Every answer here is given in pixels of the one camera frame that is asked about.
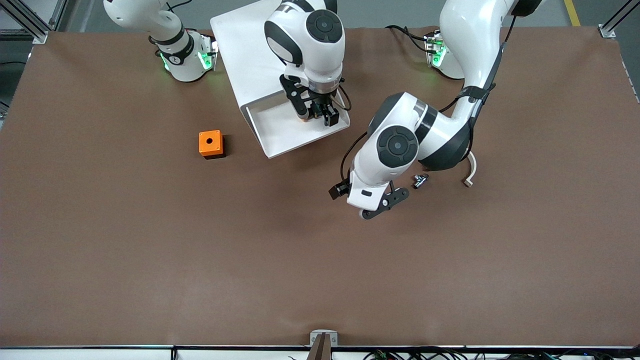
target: brown table surface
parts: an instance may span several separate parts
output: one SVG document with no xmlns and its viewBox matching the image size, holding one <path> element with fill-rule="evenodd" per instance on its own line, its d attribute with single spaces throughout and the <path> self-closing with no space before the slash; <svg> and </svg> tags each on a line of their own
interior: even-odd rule
<svg viewBox="0 0 640 360">
<path fill-rule="evenodd" d="M 174 81 L 145 34 L 51 33 L 0 132 L 0 345 L 635 345 L 640 106 L 595 28 L 516 28 L 479 169 L 360 220 L 327 190 L 381 102 L 461 83 L 349 29 L 352 125 L 268 160 L 223 66 Z M 229 156 L 204 160 L 198 132 Z M 396 183 L 409 186 L 416 165 Z"/>
</svg>

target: gray floor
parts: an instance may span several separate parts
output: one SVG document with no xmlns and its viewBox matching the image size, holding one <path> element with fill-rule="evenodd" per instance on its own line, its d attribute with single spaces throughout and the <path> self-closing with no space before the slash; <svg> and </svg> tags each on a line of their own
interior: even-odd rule
<svg viewBox="0 0 640 360">
<path fill-rule="evenodd" d="M 39 0 L 55 2 L 56 0 Z M 186 27 L 207 29 L 209 19 L 255 0 L 193 0 L 175 12 Z M 445 0 L 342 0 L 339 15 L 347 28 L 382 28 L 390 24 L 418 28 L 437 25 Z M 574 0 L 583 25 L 606 21 L 624 0 Z M 126 31 L 106 15 L 102 0 L 70 0 L 62 25 L 63 31 L 119 32 Z M 519 19 L 517 26 L 569 26 L 571 24 L 564 0 L 548 0 L 529 17 Z M 616 32 L 631 78 L 640 83 L 640 10 L 633 13 Z M 0 41 L 0 62 L 25 61 L 31 50 L 29 42 Z M 0 65 L 0 100 L 10 104 L 22 65 Z"/>
<path fill-rule="evenodd" d="M 255 0 L 194 0 L 175 13 L 188 28 L 207 29 L 211 17 L 253 3 Z M 346 28 L 384 28 L 402 24 L 410 28 L 437 25 L 445 0 L 342 0 L 338 13 Z M 535 14 L 521 19 L 519 26 L 567 26 L 569 16 L 563 0 L 548 0 Z M 123 31 L 107 17 L 101 0 L 78 2 L 69 31 Z"/>
<path fill-rule="evenodd" d="M 581 25 L 598 26 L 607 22 L 626 0 L 573 0 L 573 3 Z M 616 27 L 616 40 L 620 43 L 622 58 L 637 92 L 640 90 L 640 8 Z"/>
</svg>

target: metal part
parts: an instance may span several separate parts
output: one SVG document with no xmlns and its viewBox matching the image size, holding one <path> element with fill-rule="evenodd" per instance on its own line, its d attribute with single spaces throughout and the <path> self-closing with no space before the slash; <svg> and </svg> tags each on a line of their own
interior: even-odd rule
<svg viewBox="0 0 640 360">
<path fill-rule="evenodd" d="M 9 106 L 2 101 L 0 101 L 0 120 L 4 120 L 6 115 L 9 113 Z"/>
<path fill-rule="evenodd" d="M 60 27 L 60 19 L 62 18 L 62 14 L 67 7 L 68 0 L 58 0 L 56 3 L 56 8 L 53 10 L 53 14 L 51 15 L 51 19 L 49 19 L 49 26 L 53 30 L 58 30 Z"/>
<path fill-rule="evenodd" d="M 604 25 L 602 24 L 598 24 L 598 31 L 600 32 L 600 36 L 604 37 L 604 38 L 615 38 L 616 37 L 616 32 L 613 31 L 613 29 L 611 29 L 609 32 L 606 32 L 606 30 L 603 28 Z"/>
<path fill-rule="evenodd" d="M 478 164 L 476 161 L 476 156 L 471 151 L 469 151 L 469 155 L 467 156 L 467 159 L 469 159 L 469 164 L 471 165 L 471 171 L 469 172 L 469 176 L 467 176 L 467 178 L 464 180 L 464 183 L 467 188 L 470 188 L 471 186 L 474 185 L 471 179 L 473 179 L 474 175 L 476 174 L 476 169 Z"/>
<path fill-rule="evenodd" d="M 311 350 L 309 350 L 309 355 L 307 356 L 307 360 L 331 360 L 331 335 L 324 330 L 320 330 L 320 334 L 316 334 L 314 337 L 314 333 L 311 333 L 311 338 L 313 339 L 313 346 L 311 346 Z M 335 333 L 335 342 L 337 345 L 338 342 L 338 334 Z"/>
<path fill-rule="evenodd" d="M 33 36 L 34 44 L 46 43 L 47 33 L 52 28 L 22 0 L 0 0 L 0 7 Z"/>
<path fill-rule="evenodd" d="M 429 174 L 415 175 L 413 177 L 412 187 L 414 189 L 419 189 L 422 187 L 422 185 L 424 185 L 424 183 L 427 182 L 428 179 L 429 179 Z"/>
<path fill-rule="evenodd" d="M 378 206 L 378 209 L 376 211 L 360 210 L 360 216 L 364 220 L 371 220 L 372 218 L 384 213 L 385 211 L 391 210 L 391 208 L 393 208 L 395 205 L 398 205 L 400 202 L 405 201 L 408 197 L 409 189 L 394 189 L 394 187 L 391 186 L 391 192 L 382 195 L 380 206 Z"/>
<path fill-rule="evenodd" d="M 632 11 L 634 11 L 638 5 L 640 5 L 640 0 L 628 0 L 607 22 L 604 24 L 598 25 L 598 30 L 600 31 L 600 35 L 603 38 L 615 38 L 616 33 L 614 29 L 618 26 L 622 20 L 627 17 Z"/>
<path fill-rule="evenodd" d="M 424 49 L 426 50 L 427 65 L 433 66 L 433 56 L 439 52 L 442 46 L 442 39 L 438 40 L 436 35 L 440 34 L 440 30 L 434 30 L 433 35 L 424 37 Z"/>
<path fill-rule="evenodd" d="M 311 332 L 311 334 L 309 335 L 309 345 L 313 345 L 318 335 L 322 335 L 323 333 L 329 335 L 329 342 L 331 343 L 331 347 L 338 346 L 338 332 L 335 330 L 324 330 L 324 329 L 313 330 Z"/>
</svg>

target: white box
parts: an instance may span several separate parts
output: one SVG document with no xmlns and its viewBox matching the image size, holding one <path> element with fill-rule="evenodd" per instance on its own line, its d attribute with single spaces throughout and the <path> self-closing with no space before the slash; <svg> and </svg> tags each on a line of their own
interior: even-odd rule
<svg viewBox="0 0 640 360">
<path fill-rule="evenodd" d="M 349 114 L 337 109 L 338 124 L 302 121 L 285 96 L 280 75 L 285 65 L 264 37 L 264 22 L 281 0 L 261 0 L 211 19 L 240 111 L 268 158 L 284 154 L 349 127 Z M 344 104 L 340 92 L 337 100 Z"/>
</svg>

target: wire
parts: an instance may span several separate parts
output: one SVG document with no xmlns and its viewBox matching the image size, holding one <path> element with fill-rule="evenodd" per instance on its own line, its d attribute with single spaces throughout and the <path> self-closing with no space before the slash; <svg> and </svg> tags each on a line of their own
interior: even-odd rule
<svg viewBox="0 0 640 360">
<path fill-rule="evenodd" d="M 424 41 L 424 37 L 419 37 L 418 35 L 414 35 L 414 34 L 410 33 L 409 32 L 409 28 L 407 28 L 406 26 L 404 28 L 401 28 L 398 25 L 389 25 L 389 26 L 385 27 L 385 29 L 398 29 L 398 30 L 402 31 L 403 34 L 408 36 L 409 39 L 411 39 L 411 42 L 413 42 L 413 44 L 418 49 L 420 49 L 420 51 L 422 51 L 423 53 L 435 54 L 435 51 L 423 49 L 422 46 L 420 46 L 417 42 L 415 42 L 416 40 Z"/>
<path fill-rule="evenodd" d="M 447 105 L 447 106 L 445 106 L 444 108 L 440 109 L 440 112 L 441 112 L 441 113 L 443 113 L 443 112 L 445 112 L 445 111 L 447 111 L 447 110 L 451 109 L 451 106 L 454 106 L 454 104 L 456 104 L 456 102 L 458 102 L 458 99 L 459 99 L 459 97 L 457 97 L 457 98 L 453 99 L 453 101 L 451 101 L 451 102 L 449 103 L 449 105 Z"/>
<path fill-rule="evenodd" d="M 349 95 L 347 94 L 346 91 L 344 91 L 344 89 L 342 88 L 342 85 L 338 85 L 338 88 L 340 88 L 340 90 L 342 91 L 342 93 L 344 94 L 344 97 L 347 99 L 347 102 L 349 103 L 349 106 L 345 106 L 344 105 L 344 101 L 341 103 L 338 102 L 338 100 L 335 99 L 334 96 L 331 96 L 331 100 L 333 100 L 333 102 L 342 110 L 344 111 L 351 111 L 352 105 L 351 105 L 351 99 L 349 98 Z"/>
<path fill-rule="evenodd" d="M 504 38 L 504 42 L 509 41 L 509 37 L 511 36 L 511 30 L 513 30 L 513 26 L 515 25 L 517 18 L 518 18 L 517 16 L 513 17 L 513 20 L 511 21 L 511 26 L 509 27 L 509 32 L 507 33 L 507 37 Z"/>
<path fill-rule="evenodd" d="M 467 124 L 469 124 L 469 147 L 467 148 L 467 152 L 462 157 L 462 159 L 460 159 L 460 161 L 465 161 L 467 159 L 467 157 L 471 153 L 471 148 L 474 146 L 474 127 L 471 126 L 471 121 L 468 121 Z"/>
<path fill-rule="evenodd" d="M 367 136 L 367 132 L 365 131 L 364 134 L 360 135 L 360 137 L 353 142 L 353 144 L 351 144 L 351 147 L 349 148 L 349 150 L 347 150 L 347 153 L 345 153 L 345 155 L 342 157 L 342 163 L 340 163 L 340 177 L 342 178 L 342 181 L 345 181 L 347 178 L 344 175 L 344 162 L 347 161 L 347 156 L 349 156 L 349 153 L 351 152 L 351 150 L 353 150 L 354 147 L 356 147 L 356 145 L 358 145 L 358 143 L 360 142 L 360 140 L 362 140 L 365 136 Z"/>
<path fill-rule="evenodd" d="M 187 5 L 188 3 L 192 2 L 192 1 L 193 0 L 187 0 L 187 1 L 183 2 L 183 3 L 179 3 L 178 5 L 173 5 L 173 6 L 169 5 L 169 3 L 167 3 L 166 5 L 169 8 L 169 11 L 173 12 L 173 9 L 177 8 L 178 6 Z"/>
</svg>

